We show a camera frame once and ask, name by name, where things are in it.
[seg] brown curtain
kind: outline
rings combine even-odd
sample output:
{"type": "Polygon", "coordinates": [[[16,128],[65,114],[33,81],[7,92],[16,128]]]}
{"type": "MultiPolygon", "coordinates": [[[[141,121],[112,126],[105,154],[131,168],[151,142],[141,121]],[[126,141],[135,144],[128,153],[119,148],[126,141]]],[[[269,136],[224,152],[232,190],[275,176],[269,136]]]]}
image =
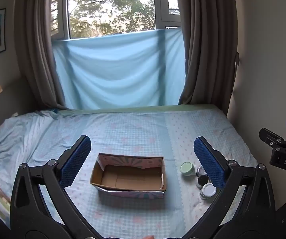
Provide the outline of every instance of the brown curtain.
{"type": "Polygon", "coordinates": [[[214,104],[228,112],[235,76],[235,0],[178,0],[186,82],[180,104],[214,104]]]}
{"type": "Polygon", "coordinates": [[[15,47],[19,69],[42,109],[64,108],[50,34],[50,0],[15,0],[15,47]]]}

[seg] tree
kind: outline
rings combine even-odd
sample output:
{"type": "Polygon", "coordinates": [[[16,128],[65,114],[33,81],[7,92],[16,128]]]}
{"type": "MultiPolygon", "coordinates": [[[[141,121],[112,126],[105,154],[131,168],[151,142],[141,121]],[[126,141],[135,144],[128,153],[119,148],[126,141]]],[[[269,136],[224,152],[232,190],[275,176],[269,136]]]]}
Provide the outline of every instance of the tree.
{"type": "Polygon", "coordinates": [[[70,0],[72,38],[155,29],[154,1],[70,0]]]}

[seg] open box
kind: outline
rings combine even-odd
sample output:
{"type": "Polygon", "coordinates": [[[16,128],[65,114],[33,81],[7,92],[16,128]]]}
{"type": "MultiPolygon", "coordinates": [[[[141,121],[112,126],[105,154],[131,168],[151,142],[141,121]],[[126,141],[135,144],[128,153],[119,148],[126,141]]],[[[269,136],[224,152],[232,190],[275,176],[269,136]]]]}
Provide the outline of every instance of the open box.
{"type": "Polygon", "coordinates": [[[114,196],[159,199],[166,190],[162,156],[121,156],[99,153],[90,183],[114,196]]]}

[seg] black jar lid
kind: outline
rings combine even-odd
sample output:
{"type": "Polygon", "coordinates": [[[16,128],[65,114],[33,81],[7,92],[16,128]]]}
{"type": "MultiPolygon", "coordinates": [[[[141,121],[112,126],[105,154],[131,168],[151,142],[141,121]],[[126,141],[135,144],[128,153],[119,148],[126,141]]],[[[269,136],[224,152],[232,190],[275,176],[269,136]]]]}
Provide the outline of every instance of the black jar lid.
{"type": "Polygon", "coordinates": [[[199,185],[204,186],[208,182],[208,176],[207,175],[200,175],[197,179],[197,182],[199,185]]]}

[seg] bed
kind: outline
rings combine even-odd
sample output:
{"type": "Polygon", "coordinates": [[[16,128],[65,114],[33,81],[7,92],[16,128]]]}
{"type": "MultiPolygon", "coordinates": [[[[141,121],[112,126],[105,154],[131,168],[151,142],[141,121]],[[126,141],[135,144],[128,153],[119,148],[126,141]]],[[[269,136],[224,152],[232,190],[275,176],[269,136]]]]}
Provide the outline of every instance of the bed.
{"type": "MultiPolygon", "coordinates": [[[[0,189],[5,197],[11,197],[20,163],[37,166],[57,159],[81,135],[90,137],[91,152],[72,186],[65,190],[86,220],[106,238],[143,238],[147,231],[156,239],[180,238],[200,219],[212,201],[201,200],[194,178],[179,172],[185,161],[200,166],[193,152],[198,136],[204,136],[227,159],[243,166],[257,165],[226,116],[213,105],[36,111],[8,118],[0,125],[0,189]],[[99,193],[89,182],[98,153],[164,156],[164,199],[99,193]]],[[[62,222],[44,186],[41,190],[52,217],[62,222]]],[[[238,190],[224,222],[233,217],[243,191],[242,187],[238,190]]]]}

